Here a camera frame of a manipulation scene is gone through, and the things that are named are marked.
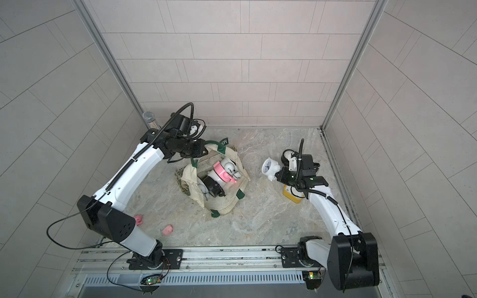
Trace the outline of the yellow square alarm clock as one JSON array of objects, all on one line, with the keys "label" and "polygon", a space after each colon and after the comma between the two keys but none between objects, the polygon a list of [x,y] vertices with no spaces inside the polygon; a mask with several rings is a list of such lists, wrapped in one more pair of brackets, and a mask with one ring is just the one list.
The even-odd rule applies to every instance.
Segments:
[{"label": "yellow square alarm clock", "polygon": [[295,204],[299,204],[305,195],[302,192],[298,192],[294,187],[285,185],[283,188],[283,195]]}]

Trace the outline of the small black alarm clock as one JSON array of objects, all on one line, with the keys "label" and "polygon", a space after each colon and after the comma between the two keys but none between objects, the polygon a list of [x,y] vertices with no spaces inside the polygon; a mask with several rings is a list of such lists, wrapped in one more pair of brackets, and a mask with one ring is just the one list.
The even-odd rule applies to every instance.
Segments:
[{"label": "small black alarm clock", "polygon": [[295,154],[296,152],[294,150],[291,150],[291,149],[285,150],[281,156],[282,164],[288,167],[290,164],[290,160],[294,157]]}]

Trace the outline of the white plastic alarm clock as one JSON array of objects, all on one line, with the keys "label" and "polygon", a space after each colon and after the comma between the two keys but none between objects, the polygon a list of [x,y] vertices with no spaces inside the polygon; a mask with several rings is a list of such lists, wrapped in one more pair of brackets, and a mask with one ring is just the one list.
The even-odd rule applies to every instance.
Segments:
[{"label": "white plastic alarm clock", "polygon": [[270,181],[276,180],[276,174],[281,170],[280,164],[271,158],[267,158],[262,165],[262,174]]}]

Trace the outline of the black twin bell alarm clock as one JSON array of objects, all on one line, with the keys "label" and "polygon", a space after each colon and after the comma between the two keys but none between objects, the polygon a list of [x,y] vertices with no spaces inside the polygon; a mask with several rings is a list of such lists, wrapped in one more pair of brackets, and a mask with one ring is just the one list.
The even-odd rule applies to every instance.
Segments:
[{"label": "black twin bell alarm clock", "polygon": [[205,176],[202,179],[202,181],[206,185],[206,187],[208,188],[209,194],[212,197],[217,197],[217,196],[225,197],[226,196],[225,191],[223,190],[222,186],[217,181],[215,181],[212,177]]}]

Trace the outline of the canvas tote bag green handles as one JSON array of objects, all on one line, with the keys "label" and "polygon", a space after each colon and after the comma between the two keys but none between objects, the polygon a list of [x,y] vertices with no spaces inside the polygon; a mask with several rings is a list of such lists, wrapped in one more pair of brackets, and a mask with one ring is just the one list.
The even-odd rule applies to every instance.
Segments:
[{"label": "canvas tote bag green handles", "polygon": [[245,198],[250,176],[228,138],[207,141],[205,149],[207,155],[191,158],[188,165],[175,171],[175,176],[184,194],[218,218]]}]

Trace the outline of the pink twin bell alarm clock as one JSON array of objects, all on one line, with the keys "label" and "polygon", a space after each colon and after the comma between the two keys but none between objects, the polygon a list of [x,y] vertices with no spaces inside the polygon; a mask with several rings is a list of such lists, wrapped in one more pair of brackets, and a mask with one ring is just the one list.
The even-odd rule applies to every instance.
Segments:
[{"label": "pink twin bell alarm clock", "polygon": [[223,169],[221,162],[217,162],[213,166],[215,173],[217,176],[225,183],[236,183],[237,180],[233,179],[232,176],[226,173],[226,171]]}]

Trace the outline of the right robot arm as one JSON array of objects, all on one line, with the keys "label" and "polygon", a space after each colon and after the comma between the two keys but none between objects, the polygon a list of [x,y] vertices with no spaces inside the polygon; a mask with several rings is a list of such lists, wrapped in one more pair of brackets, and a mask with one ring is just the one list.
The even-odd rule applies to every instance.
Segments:
[{"label": "right robot arm", "polygon": [[296,256],[301,265],[325,269],[339,291],[380,284],[376,238],[372,233],[362,232],[346,215],[325,178],[299,177],[287,168],[267,177],[303,193],[318,210],[330,234],[330,243],[318,236],[300,238]]}]

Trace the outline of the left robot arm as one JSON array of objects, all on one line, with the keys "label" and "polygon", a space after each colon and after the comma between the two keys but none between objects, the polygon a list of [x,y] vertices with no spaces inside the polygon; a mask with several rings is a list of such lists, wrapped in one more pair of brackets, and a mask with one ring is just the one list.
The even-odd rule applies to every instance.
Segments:
[{"label": "left robot arm", "polygon": [[134,217],[124,213],[133,193],[160,161],[176,153],[182,158],[205,156],[208,154],[205,145],[203,139],[188,140],[150,129],[108,184],[93,196],[84,195],[77,202],[87,228],[133,252],[128,261],[130,269],[157,269],[164,263],[162,243],[148,236]]}]

